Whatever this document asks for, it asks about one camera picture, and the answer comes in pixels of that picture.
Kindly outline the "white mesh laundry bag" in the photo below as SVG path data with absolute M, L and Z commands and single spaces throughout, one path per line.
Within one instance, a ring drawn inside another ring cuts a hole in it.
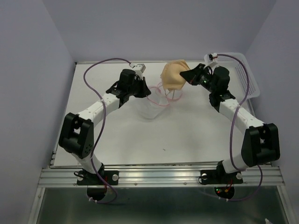
M 137 101 L 137 111 L 145 119 L 154 119 L 160 115 L 171 103 L 177 102 L 183 95 L 182 90 L 164 89 L 162 82 L 149 87 L 151 94 Z

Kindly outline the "beige bra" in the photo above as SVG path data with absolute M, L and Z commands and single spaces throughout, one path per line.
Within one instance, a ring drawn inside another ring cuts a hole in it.
M 186 80 L 180 75 L 181 72 L 189 71 L 190 68 L 185 60 L 173 60 L 168 62 L 161 73 L 162 87 L 168 91 L 180 91 Z

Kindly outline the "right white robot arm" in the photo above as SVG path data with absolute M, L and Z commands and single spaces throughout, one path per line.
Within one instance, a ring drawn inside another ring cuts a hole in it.
M 240 152 L 236 155 L 230 152 L 229 159 L 219 162 L 215 170 L 218 181 L 226 182 L 232 173 L 280 158 L 278 127 L 273 123 L 262 122 L 238 103 L 228 90 L 228 69 L 221 66 L 214 70 L 207 69 L 200 63 L 194 69 L 183 71 L 180 75 L 189 84 L 201 85 L 208 90 L 211 106 L 231 121 L 232 129 L 237 128 L 243 134 Z

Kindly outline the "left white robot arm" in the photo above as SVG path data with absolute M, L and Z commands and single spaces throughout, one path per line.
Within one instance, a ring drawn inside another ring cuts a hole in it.
M 72 154 L 88 172 L 88 179 L 98 184 L 104 178 L 104 165 L 94 154 L 94 128 L 106 122 L 106 116 L 122 107 L 131 96 L 145 98 L 151 94 L 143 73 L 144 64 L 123 69 L 120 78 L 94 104 L 74 114 L 68 113 L 63 122 L 58 144 Z

